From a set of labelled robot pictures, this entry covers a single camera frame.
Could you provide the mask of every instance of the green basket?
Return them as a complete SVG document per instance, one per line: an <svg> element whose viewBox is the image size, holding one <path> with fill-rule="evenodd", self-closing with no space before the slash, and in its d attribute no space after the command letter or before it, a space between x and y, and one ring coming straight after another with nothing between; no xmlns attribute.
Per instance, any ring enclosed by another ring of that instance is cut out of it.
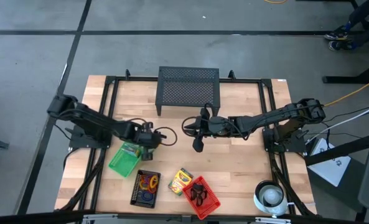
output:
<svg viewBox="0 0 369 224"><path fill-rule="evenodd" d="M137 163L141 160L141 153L142 153L142 147L135 146L140 150L139 157L128 154L122 149L125 144L129 144L129 143L126 143L126 142L123 143L120 149L116 152L114 158L112 158L110 164L108 164L109 168L121 174L123 177L127 177L128 175L130 175L130 173L132 173Z"/></svg>

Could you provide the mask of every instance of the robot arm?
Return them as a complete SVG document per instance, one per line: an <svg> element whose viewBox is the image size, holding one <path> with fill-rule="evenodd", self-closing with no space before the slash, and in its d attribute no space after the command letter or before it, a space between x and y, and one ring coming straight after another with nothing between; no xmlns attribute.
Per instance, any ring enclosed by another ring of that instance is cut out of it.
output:
<svg viewBox="0 0 369 224"><path fill-rule="evenodd" d="M193 148L197 152L202 152L203 137L243 138L247 140L249 135L260 127L289 120L286 124L278 125L272 129L272 140L280 143L288 140L293 132L305 124L321 123L325 118L322 107L318 100L303 99L298 103L291 103L257 116L230 116L222 118L215 115L210 117L205 105L201 109L200 116L190 117L195 118L194 123L184 126L184 123L190 118L184 120L182 130L186 135L195 138Z"/></svg>
<svg viewBox="0 0 369 224"><path fill-rule="evenodd" d="M159 131L151 130L152 122L138 124L132 121L117 121L78 103L74 96L55 96L47 112L55 119L71 121L81 127L90 138L103 139L104 136L113 134L120 140L143 146L146 149L143 160L152 160L148 149L155 149L162 139L166 138Z"/></svg>

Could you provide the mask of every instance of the person's foot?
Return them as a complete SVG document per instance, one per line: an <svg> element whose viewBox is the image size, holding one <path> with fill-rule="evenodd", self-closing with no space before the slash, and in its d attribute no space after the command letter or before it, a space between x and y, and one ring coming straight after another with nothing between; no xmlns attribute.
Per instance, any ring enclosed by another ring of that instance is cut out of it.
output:
<svg viewBox="0 0 369 224"><path fill-rule="evenodd" d="M343 26L341 26L329 34L325 34L324 37L327 40L347 40L347 32L343 29Z"/></svg>
<svg viewBox="0 0 369 224"><path fill-rule="evenodd" d="M328 43L330 50L353 50L355 47L353 46L351 41L330 41Z"/></svg>

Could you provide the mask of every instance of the red plastic basket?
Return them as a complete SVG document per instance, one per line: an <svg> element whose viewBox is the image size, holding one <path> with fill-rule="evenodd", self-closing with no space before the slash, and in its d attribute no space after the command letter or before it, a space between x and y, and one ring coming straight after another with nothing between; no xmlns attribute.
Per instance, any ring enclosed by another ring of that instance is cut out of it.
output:
<svg viewBox="0 0 369 224"><path fill-rule="evenodd" d="M191 188L195 184L202 184L205 187L205 190L208 192L207 198L203 201L201 206L197 206L196 201L191 201ZM191 184L187 185L183 188L184 195L186 199L190 202L192 208L198 215L200 220L203 220L209 214L211 214L216 208L220 206L220 202L217 199L216 195L213 193L208 183L202 176L199 176L195 180L191 182Z"/></svg>

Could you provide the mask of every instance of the gray floor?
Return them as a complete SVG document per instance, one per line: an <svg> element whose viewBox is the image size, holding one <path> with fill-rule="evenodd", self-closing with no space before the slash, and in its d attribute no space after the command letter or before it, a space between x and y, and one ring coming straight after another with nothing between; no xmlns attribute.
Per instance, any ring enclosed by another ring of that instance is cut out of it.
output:
<svg viewBox="0 0 369 224"><path fill-rule="evenodd" d="M85 0L0 1L0 29L76 29L84 5ZM85 29L328 30L344 24L351 11L345 2L94 0ZM72 40L72 36L0 36L0 140L11 144L8 151L0 151L0 215L14 212ZM88 75L123 75L128 68L133 75L155 76L161 65L215 67L223 77L232 69L238 77L285 78L293 101L317 98L326 103L360 85L324 85L321 77L356 75L368 68L369 44L354 52L332 52L321 37L83 36L65 93L80 99ZM332 117L365 106L369 106L369 87L326 113ZM369 116L333 132L366 136ZM351 140L331 137L335 145ZM54 208L67 144L53 130L29 212ZM352 156L364 161L366 155L363 151ZM322 189L313 186L313 193L319 214L354 219L354 211Z"/></svg>

